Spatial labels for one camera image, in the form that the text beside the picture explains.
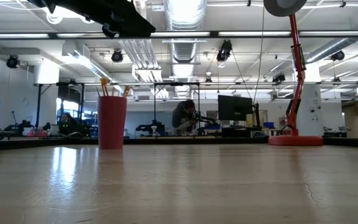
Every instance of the lamp base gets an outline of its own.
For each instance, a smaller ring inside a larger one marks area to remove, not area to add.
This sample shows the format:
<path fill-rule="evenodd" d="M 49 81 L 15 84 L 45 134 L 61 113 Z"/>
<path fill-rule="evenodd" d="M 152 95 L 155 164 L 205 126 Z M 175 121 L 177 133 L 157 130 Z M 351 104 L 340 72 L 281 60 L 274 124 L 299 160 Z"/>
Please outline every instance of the lamp base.
<path fill-rule="evenodd" d="M 273 146 L 322 146 L 321 136 L 272 136 L 268 144 Z"/>

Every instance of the man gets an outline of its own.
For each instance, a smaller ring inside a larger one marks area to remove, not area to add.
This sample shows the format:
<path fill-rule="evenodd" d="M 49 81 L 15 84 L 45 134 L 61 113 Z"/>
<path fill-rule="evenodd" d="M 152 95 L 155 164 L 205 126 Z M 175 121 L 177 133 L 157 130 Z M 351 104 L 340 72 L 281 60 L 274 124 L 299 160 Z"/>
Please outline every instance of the man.
<path fill-rule="evenodd" d="M 196 123 L 194 120 L 195 104 L 193 100 L 182 101 L 178 104 L 176 109 L 172 112 L 172 126 L 176 130 L 177 135 L 190 133 L 193 125 Z"/>

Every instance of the white column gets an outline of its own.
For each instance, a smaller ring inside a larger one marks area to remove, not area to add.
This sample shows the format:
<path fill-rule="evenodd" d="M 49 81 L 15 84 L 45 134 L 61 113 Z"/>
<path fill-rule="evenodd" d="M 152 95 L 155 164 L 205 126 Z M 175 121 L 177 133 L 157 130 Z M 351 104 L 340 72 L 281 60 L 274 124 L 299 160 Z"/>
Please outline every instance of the white column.
<path fill-rule="evenodd" d="M 34 67 L 34 83 L 51 84 L 59 82 L 59 67 L 56 63 L 45 61 L 41 65 Z M 58 97 L 58 87 L 51 86 L 41 96 L 40 105 L 40 121 L 39 126 L 42 127 L 46 123 L 56 123 L 56 99 Z"/>
<path fill-rule="evenodd" d="M 306 65 L 305 81 L 321 81 L 317 63 Z M 322 136 L 324 134 L 320 85 L 303 86 L 297 125 L 300 136 Z"/>

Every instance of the computer monitor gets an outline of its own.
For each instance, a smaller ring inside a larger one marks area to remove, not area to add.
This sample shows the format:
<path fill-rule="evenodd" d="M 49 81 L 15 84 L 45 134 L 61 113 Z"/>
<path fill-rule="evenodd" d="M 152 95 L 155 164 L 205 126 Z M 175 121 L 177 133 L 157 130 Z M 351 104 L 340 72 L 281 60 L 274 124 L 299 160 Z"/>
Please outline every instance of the computer monitor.
<path fill-rule="evenodd" d="M 252 99 L 218 95 L 218 113 L 221 121 L 246 121 L 252 114 Z"/>

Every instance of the pencil cup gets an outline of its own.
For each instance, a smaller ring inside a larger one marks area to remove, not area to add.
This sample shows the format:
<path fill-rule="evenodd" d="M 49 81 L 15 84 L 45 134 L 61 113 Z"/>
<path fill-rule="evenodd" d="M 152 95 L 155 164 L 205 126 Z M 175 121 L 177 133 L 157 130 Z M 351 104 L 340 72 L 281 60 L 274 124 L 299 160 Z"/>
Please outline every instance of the pencil cup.
<path fill-rule="evenodd" d="M 127 113 L 127 99 L 100 96 L 98 101 L 99 148 L 122 149 Z"/>

